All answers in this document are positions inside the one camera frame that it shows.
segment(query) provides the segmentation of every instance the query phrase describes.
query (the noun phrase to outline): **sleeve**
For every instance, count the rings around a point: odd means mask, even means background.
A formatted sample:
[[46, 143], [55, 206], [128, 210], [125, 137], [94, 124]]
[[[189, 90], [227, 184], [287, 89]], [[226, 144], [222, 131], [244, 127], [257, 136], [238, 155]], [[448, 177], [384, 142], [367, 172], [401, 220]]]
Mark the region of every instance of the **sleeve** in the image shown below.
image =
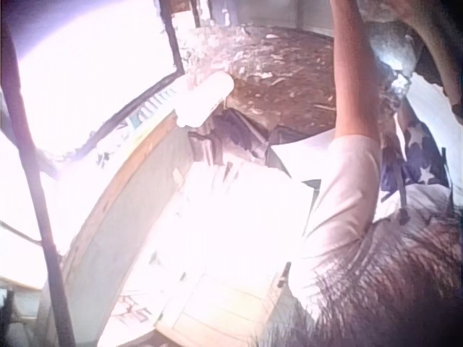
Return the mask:
[[328, 255], [360, 244], [378, 201], [381, 149], [376, 141], [361, 135], [340, 137], [330, 144], [327, 156], [320, 195], [289, 274], [289, 286], [301, 302]]

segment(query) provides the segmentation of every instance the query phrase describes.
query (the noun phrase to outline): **white cylinder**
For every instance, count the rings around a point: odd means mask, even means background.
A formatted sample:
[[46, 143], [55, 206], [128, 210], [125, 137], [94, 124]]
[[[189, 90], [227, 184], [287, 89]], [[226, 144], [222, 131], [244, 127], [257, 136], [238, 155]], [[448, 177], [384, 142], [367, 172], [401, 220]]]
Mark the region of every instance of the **white cylinder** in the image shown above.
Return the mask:
[[203, 83], [183, 95], [175, 111], [177, 125], [198, 128], [211, 115], [220, 102], [232, 92], [234, 81], [226, 72], [215, 72]]

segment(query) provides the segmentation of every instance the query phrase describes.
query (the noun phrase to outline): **person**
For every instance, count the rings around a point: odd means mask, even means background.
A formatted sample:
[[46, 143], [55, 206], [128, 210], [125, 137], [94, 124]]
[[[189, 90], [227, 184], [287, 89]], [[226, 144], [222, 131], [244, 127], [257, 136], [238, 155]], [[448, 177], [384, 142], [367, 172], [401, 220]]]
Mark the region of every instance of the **person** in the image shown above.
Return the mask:
[[[429, 45], [457, 106], [461, 68], [435, 31], [438, 3], [388, 3]], [[380, 133], [378, 70], [357, 2], [331, 0], [331, 9], [337, 119], [330, 164], [289, 271], [290, 317], [256, 346], [451, 346], [445, 338], [463, 346], [461, 218], [445, 158], [407, 100], [398, 114], [406, 158], [394, 132]], [[373, 222], [378, 200], [384, 214]]]

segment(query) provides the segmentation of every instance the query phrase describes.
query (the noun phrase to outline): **white star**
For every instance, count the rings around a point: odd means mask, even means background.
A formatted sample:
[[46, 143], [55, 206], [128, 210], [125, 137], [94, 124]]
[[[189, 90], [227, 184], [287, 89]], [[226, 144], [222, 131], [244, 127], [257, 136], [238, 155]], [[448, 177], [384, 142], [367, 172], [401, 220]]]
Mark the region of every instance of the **white star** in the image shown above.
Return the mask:
[[410, 141], [408, 147], [411, 147], [414, 143], [417, 143], [418, 146], [422, 147], [422, 139], [428, 137], [424, 132], [422, 125], [417, 124], [415, 127], [408, 128], [408, 131], [410, 133]]
[[431, 165], [429, 165], [427, 168], [420, 168], [421, 176], [420, 176], [420, 179], [418, 180], [418, 183], [429, 184], [429, 180], [435, 177], [430, 172], [430, 170], [431, 170]]

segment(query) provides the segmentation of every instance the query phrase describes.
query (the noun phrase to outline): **dark hair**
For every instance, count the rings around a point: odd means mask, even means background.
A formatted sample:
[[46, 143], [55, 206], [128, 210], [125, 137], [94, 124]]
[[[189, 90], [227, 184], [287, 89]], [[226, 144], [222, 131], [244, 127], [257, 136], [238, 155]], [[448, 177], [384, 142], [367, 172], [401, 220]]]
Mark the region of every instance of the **dark hair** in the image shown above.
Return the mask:
[[386, 233], [355, 267], [358, 249], [344, 250], [318, 281], [316, 322], [295, 304], [254, 347], [463, 346], [461, 226], [460, 215], [433, 216], [419, 231]]

